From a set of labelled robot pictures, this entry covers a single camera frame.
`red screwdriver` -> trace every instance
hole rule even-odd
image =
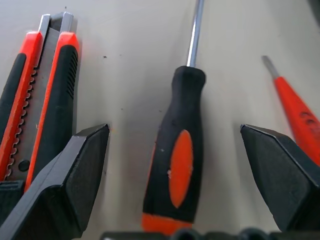
[[[285,114],[291,125],[296,144],[320,166],[320,122],[308,106],[295,93],[268,56],[262,56],[270,71]]]
[[[170,235],[195,219],[203,166],[200,100],[206,75],[195,68],[203,8],[204,0],[197,0],[187,64],[175,70],[155,142],[143,201],[146,232]]]

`red handle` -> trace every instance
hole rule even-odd
[[[296,144],[320,166],[320,122],[284,77],[278,77],[274,83]]]
[[[40,51],[42,35],[38,31],[28,32],[24,38],[19,54],[24,55],[25,62],[19,84],[15,92],[14,101],[7,120],[6,128],[0,145],[0,181],[5,178],[7,165],[13,148],[15,134],[23,111],[23,104],[31,81],[31,74],[34,70],[37,54]]]
[[[55,48],[24,191],[72,136],[78,52],[76,34],[62,32]]]

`white surface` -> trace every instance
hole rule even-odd
[[[139,231],[158,126],[170,102],[175,68],[185,64],[194,0],[3,0],[0,89],[28,30],[41,14],[78,19],[82,56],[77,130],[109,123],[112,133],[91,219],[82,239],[103,231]],[[202,96],[204,169],[194,227],[237,233],[276,230],[254,183],[240,124],[291,136],[261,55],[320,117],[320,36],[306,0],[206,0],[197,67]]]

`box cutter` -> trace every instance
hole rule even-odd
[[[0,98],[0,225],[72,136],[79,43],[73,15],[28,32]]]

